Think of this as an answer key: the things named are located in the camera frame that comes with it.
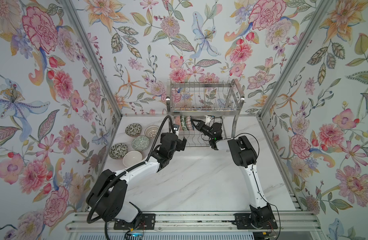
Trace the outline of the black white floral bowl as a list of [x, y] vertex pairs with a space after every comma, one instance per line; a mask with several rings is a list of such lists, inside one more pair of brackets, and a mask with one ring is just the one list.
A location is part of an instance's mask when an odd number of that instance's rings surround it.
[[129, 149], [128, 146], [124, 143], [114, 144], [109, 150], [109, 156], [112, 159], [122, 159], [127, 153]]

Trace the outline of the pink bowl dark floral inside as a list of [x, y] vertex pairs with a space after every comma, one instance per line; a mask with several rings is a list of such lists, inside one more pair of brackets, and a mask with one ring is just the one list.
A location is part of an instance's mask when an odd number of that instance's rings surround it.
[[179, 130], [182, 130], [182, 124], [181, 124], [181, 117], [180, 116], [175, 117], [175, 124], [179, 126]]

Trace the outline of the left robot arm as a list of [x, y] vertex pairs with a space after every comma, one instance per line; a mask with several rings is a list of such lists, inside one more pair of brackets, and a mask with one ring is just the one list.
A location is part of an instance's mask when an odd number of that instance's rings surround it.
[[165, 168], [175, 152], [185, 150], [186, 143], [185, 137], [180, 139], [176, 134], [163, 133], [160, 144], [151, 148], [152, 152], [145, 160], [122, 171], [103, 171], [86, 199], [90, 207], [87, 223], [103, 220], [106, 223], [138, 224], [142, 211], [135, 204], [126, 202], [128, 187]]

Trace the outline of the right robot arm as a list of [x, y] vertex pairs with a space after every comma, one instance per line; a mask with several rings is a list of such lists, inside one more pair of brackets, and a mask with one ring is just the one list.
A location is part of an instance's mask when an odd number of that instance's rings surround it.
[[255, 149], [247, 136], [243, 133], [236, 137], [222, 137], [222, 123], [213, 123], [208, 126], [204, 121], [192, 119], [191, 124], [201, 134], [208, 137], [208, 142], [213, 150], [228, 150], [234, 164], [241, 170], [247, 190], [250, 214], [239, 215], [236, 219], [238, 229], [278, 229], [280, 221], [275, 219], [272, 207], [262, 192], [261, 183], [257, 173], [257, 159], [259, 149]]

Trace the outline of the green leaf patterned bowl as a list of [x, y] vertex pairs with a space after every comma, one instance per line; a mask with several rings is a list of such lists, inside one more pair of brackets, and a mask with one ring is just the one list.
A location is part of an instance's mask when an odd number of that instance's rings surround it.
[[180, 121], [181, 121], [181, 127], [183, 131], [187, 131], [188, 128], [186, 126], [186, 119], [185, 116], [180, 116]]

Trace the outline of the blue patterned bowl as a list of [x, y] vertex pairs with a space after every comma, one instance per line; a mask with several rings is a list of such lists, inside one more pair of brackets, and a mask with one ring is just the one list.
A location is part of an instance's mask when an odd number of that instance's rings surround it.
[[193, 127], [193, 124], [191, 122], [191, 117], [190, 116], [187, 116], [186, 117], [186, 127], [189, 131], [193, 131], [194, 130], [194, 127]]

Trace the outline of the stainless steel dish rack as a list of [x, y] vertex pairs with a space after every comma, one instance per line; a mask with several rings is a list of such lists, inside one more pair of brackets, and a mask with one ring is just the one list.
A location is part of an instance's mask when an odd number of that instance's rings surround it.
[[[231, 138], [236, 135], [239, 115], [244, 105], [245, 95], [238, 79], [219, 83], [176, 83], [167, 84], [166, 105], [168, 114], [190, 116], [202, 120], [208, 126], [222, 123], [222, 137]], [[206, 116], [213, 116], [206, 122]], [[195, 128], [183, 131], [190, 147], [209, 147], [208, 137]]]

